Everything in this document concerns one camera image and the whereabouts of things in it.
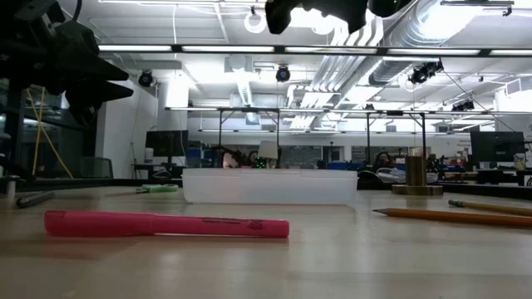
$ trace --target table surface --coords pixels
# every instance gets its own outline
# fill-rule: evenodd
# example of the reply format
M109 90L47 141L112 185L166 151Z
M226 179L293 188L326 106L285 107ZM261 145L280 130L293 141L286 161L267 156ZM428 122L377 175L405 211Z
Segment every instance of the table surface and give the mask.
M448 199L531 207L461 194L361 191L333 205L187 204L133 188L57 192L40 206L0 208L1 298L530 298L532 231L389 218L375 208L448 207ZM151 236L51 238L49 209L284 218L289 239Z

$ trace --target surveillance camera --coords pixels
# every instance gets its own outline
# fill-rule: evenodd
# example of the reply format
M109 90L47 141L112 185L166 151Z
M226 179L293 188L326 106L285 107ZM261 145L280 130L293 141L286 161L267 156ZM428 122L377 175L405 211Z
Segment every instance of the surveillance camera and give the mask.
M155 85L156 80L151 74L152 70L143 70L139 76L139 84L143 87L152 87Z
M288 70L288 67L280 66L275 75L275 79L277 79L277 82L281 83L290 80L290 71Z

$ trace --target silver duct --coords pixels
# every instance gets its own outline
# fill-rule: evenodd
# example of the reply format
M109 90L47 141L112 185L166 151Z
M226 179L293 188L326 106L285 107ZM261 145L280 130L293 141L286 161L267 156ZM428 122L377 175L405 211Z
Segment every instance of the silver duct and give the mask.
M460 32L477 13L479 7L449 7L441 0L419 1L386 36L384 47L438 47ZM364 63L374 64L367 59ZM410 61L381 61L369 76L371 85L384 86L410 67Z

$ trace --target pencil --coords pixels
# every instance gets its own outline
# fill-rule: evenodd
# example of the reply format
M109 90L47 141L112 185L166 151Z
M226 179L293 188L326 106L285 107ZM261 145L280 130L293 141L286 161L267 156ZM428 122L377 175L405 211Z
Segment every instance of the pencil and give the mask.
M532 228L532 218L527 217L426 211L409 208L382 208L373 210L373 212L383 213L390 217Z
M449 200L449 205L459 208L472 208L480 211L491 211L532 217L532 208L516 208L485 203L467 203L454 200Z

